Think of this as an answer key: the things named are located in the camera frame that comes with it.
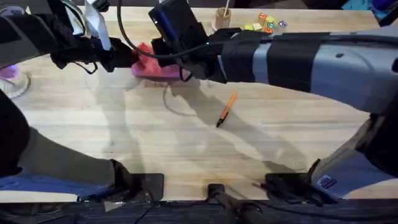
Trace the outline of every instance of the black bracket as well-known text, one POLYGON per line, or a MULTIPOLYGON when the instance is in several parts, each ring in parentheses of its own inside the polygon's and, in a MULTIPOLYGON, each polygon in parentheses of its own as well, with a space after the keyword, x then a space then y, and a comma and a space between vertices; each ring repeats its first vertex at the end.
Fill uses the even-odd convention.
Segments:
POLYGON ((290 204, 312 203, 318 207, 337 203, 327 194, 315 189, 311 176, 320 160, 317 160, 307 173, 266 174, 261 184, 270 200, 283 200, 290 204))

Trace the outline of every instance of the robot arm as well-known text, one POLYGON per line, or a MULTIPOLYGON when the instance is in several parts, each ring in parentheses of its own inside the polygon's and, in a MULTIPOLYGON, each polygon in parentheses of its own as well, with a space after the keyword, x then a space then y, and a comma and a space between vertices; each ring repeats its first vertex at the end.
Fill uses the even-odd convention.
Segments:
MULTIPOLYGON (((106 49, 106 37, 74 34, 66 3, 34 2, 30 9, 35 14, 0 17, 0 68, 45 54, 51 54, 59 68, 70 62, 100 62, 108 72, 116 67, 129 68, 138 61, 138 56, 119 39, 108 38, 111 48, 106 49)), ((149 200, 140 194, 146 175, 130 174, 118 161, 96 159, 47 139, 29 127, 21 111, 1 90, 0 105, 2 202, 13 202, 2 198, 8 190, 72 194, 76 200, 149 200)), ((162 174, 147 175, 163 187, 162 174)), ((152 191, 151 200, 162 198, 162 190, 152 191)))
POLYGON ((207 37, 185 1, 166 1, 149 15, 162 36, 152 41, 155 52, 181 55, 199 45, 211 46, 175 59, 196 78, 265 83, 325 96, 372 114, 355 136, 330 157, 316 161, 308 173, 267 174, 262 187, 270 198, 321 206, 398 177, 392 161, 397 156, 392 130, 398 123, 398 27, 273 35, 221 29, 207 37), (172 13, 176 8, 184 12, 178 18, 172 13))
POLYGON ((39 0, 30 2, 30 15, 0 17, 6 34, 0 37, 0 49, 7 52, 0 55, 0 68, 45 54, 61 69, 71 62, 99 62, 107 72, 131 67, 138 55, 119 39, 109 38, 104 22, 90 22, 103 21, 96 2, 86 3, 85 15, 59 0, 39 0))

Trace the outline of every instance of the wooden cup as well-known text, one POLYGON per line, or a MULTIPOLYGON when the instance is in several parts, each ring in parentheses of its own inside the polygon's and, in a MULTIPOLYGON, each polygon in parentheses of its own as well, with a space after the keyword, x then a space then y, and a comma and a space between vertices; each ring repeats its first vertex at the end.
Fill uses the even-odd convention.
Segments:
POLYGON ((216 11, 216 28, 221 29, 221 28, 229 28, 229 25, 231 23, 231 10, 228 9, 226 12, 226 15, 224 17, 224 12, 225 8, 219 8, 216 11))

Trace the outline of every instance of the gray arm casing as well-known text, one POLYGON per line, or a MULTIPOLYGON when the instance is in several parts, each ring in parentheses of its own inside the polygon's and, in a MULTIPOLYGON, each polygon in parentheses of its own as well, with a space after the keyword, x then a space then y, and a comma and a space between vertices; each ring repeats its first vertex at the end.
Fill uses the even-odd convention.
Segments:
MULTIPOLYGON (((342 34, 398 37, 398 27, 331 33, 342 34)), ((266 63, 270 46, 271 43, 261 44, 255 51, 252 71, 256 82, 271 85, 266 63)), ((322 44, 313 61, 309 93, 346 103, 361 111, 381 114, 398 90, 398 73, 392 70, 397 58, 397 48, 377 44, 366 47, 322 44)))

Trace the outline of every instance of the wooden table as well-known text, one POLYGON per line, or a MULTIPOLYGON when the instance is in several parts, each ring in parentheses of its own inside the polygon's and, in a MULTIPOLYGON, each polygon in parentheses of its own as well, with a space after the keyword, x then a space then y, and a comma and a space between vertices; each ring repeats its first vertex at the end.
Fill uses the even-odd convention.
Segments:
MULTIPOLYGON (((159 36, 149 10, 123 8, 126 31, 136 44, 159 36)), ((215 10, 193 11, 210 34, 215 10)), ((286 21, 290 32, 378 27, 370 11, 283 9, 233 9, 232 25, 254 22, 260 12, 286 21)), ((112 7, 105 18, 109 34, 121 38, 116 9, 112 7)), ((49 56, 19 67, 32 77, 32 86, 15 102, 33 127, 77 151, 117 159, 130 172, 164 173, 164 200, 204 199, 209 183, 225 184, 239 197, 265 199, 266 194, 253 186, 263 181, 264 174, 306 172, 368 117, 333 100, 261 84, 192 80, 169 86, 136 79, 126 69, 87 75, 71 64, 59 70, 49 56), (216 129, 218 116, 235 91, 233 111, 216 129)), ((348 198, 392 198, 398 196, 397 189, 397 182, 390 181, 348 198)))

